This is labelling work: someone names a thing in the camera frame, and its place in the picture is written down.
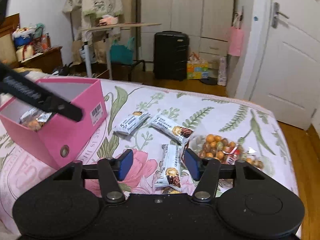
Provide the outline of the clear bag mixed nuts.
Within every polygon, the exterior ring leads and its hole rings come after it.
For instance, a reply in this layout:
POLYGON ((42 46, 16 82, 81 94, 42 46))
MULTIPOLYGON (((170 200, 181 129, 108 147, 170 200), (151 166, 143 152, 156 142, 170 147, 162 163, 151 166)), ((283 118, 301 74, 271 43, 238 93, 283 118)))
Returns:
POLYGON ((214 134, 195 135, 189 140, 191 148, 201 159, 217 159, 222 164, 234 165, 237 160, 244 160, 262 170, 264 161, 257 155, 256 150, 243 147, 241 140, 234 142, 214 134))

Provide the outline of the white snack bar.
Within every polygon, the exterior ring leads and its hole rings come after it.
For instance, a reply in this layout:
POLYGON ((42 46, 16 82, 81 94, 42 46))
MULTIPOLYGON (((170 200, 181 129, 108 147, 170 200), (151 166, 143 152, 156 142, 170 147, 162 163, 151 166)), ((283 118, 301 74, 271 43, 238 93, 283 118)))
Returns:
POLYGON ((117 124, 113 131, 122 135, 130 135, 135 129, 150 117, 149 112, 135 111, 117 124))
POLYGON ((192 129, 180 126, 175 121, 167 118, 162 114, 158 114, 151 118, 151 120, 149 121, 149 126, 169 136, 179 145, 185 145, 189 137, 193 133, 192 129))
POLYGON ((170 187, 181 191, 181 152, 182 147, 178 145, 163 144, 163 160, 159 177, 155 188, 170 187))

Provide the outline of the black orange snack bar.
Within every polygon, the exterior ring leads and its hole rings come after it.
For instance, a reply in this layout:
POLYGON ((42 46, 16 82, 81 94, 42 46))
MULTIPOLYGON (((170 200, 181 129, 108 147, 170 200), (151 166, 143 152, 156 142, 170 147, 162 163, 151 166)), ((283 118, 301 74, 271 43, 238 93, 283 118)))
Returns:
POLYGON ((177 190, 172 189, 170 187, 166 187, 162 192, 162 194, 180 194, 180 193, 181 193, 180 191, 177 191, 177 190))

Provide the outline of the floral bed sheet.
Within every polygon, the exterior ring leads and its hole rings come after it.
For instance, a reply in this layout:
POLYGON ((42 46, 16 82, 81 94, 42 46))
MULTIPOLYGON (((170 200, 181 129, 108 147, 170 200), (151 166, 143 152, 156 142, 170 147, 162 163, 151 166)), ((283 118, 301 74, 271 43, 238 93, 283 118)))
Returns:
POLYGON ((257 168, 297 192, 289 149, 275 118, 249 103, 214 96, 103 81, 107 118, 77 159, 84 164, 133 150, 124 192, 161 193, 154 183, 161 170, 162 146, 186 138, 194 152, 207 138, 221 137, 257 168))

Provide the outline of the wooden nightstand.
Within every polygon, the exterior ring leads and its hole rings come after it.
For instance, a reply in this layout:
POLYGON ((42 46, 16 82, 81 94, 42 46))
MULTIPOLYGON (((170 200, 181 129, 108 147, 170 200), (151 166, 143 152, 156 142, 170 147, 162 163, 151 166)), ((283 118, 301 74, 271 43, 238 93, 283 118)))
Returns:
POLYGON ((29 58, 20 63, 21 67, 40 69, 44 73, 51 74, 55 69, 63 67, 61 46, 52 47, 42 54, 29 58))

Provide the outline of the clear bag of nuts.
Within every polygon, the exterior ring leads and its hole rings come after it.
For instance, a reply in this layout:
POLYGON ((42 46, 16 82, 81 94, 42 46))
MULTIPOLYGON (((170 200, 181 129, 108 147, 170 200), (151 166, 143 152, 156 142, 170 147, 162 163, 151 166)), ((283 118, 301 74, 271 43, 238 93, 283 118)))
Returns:
POLYGON ((52 116, 53 113, 51 112, 47 113, 33 107, 20 117, 20 125, 36 132, 39 131, 52 116))

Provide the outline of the pink cardboard box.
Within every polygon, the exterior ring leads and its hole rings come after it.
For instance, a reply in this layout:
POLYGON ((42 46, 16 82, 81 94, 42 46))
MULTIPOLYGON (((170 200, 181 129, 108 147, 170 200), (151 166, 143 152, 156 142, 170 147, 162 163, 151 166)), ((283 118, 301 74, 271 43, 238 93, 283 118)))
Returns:
POLYGON ((82 109, 80 122, 55 114, 35 132, 19 123, 31 105, 11 98, 1 106, 1 122, 11 139, 28 153, 59 169, 78 156, 107 117, 101 82, 80 77, 39 79, 38 85, 82 109))

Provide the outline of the colourful cardboard box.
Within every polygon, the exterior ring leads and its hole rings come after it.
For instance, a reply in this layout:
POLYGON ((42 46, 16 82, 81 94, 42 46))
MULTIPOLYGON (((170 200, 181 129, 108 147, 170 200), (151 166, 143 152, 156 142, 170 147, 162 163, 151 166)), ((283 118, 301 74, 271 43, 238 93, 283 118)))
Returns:
POLYGON ((187 79, 207 79, 209 76, 208 68, 208 61, 201 59, 196 53, 191 53, 187 61, 187 79))

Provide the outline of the folding side table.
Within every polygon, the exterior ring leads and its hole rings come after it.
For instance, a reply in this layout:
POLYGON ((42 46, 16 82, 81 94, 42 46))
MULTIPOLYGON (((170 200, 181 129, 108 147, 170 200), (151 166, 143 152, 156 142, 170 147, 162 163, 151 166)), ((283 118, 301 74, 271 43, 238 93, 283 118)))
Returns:
POLYGON ((84 51, 85 51, 85 64, 86 64, 86 73, 88 77, 92 77, 92 67, 91 62, 89 59, 89 45, 87 36, 90 33, 95 33, 99 31, 103 31, 105 33, 105 40, 106 40, 106 61, 107 61, 107 70, 109 74, 109 79, 112 80, 112 65, 111 65, 111 57, 110 57, 110 49, 111 49, 111 30, 114 28, 140 28, 140 27, 151 27, 151 26, 158 26, 161 23, 118 23, 113 25, 103 25, 99 27, 92 27, 92 28, 80 28, 78 31, 81 33, 82 37, 84 38, 84 51))

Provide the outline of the teal bag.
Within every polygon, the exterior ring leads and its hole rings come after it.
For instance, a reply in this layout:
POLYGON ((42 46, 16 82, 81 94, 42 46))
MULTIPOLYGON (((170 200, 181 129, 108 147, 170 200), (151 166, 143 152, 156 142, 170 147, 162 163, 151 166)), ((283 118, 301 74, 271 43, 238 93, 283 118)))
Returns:
POLYGON ((111 62, 124 65, 133 64, 134 45, 134 37, 128 40, 127 45, 119 44, 118 40, 114 40, 110 49, 111 62))

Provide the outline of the white door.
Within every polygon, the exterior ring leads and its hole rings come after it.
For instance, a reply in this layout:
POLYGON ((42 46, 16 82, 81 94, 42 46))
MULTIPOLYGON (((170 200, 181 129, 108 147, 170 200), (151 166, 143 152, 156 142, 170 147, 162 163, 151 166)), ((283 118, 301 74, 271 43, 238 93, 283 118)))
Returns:
POLYGON ((277 120, 308 129, 319 104, 319 0, 272 0, 263 61, 251 101, 277 120), (274 2, 280 12, 272 28, 274 2))

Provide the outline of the black suitcase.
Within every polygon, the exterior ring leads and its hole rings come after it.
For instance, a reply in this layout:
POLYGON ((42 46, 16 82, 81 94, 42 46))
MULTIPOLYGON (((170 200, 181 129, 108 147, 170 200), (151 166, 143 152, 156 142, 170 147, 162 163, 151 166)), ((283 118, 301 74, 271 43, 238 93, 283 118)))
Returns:
POLYGON ((187 78, 189 36, 179 31, 161 31, 154 35, 153 73, 156 79, 187 78))

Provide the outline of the pink hanging bag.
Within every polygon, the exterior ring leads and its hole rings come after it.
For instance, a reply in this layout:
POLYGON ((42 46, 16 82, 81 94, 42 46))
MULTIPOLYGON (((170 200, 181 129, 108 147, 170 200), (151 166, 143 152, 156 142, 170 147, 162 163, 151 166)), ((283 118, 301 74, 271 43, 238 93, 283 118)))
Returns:
POLYGON ((240 11, 234 13, 233 23, 229 31, 228 55, 240 57, 242 44, 244 41, 244 31, 242 30, 242 19, 244 16, 244 6, 240 11))

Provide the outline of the white wardrobe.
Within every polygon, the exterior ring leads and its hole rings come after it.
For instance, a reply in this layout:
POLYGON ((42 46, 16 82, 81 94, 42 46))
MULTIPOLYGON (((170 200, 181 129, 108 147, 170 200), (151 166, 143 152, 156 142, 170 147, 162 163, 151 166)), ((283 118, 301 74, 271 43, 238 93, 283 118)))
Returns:
POLYGON ((140 56, 153 61, 154 35, 180 31, 189 36, 189 51, 208 59, 225 56, 232 24, 234 0, 141 0, 140 56))

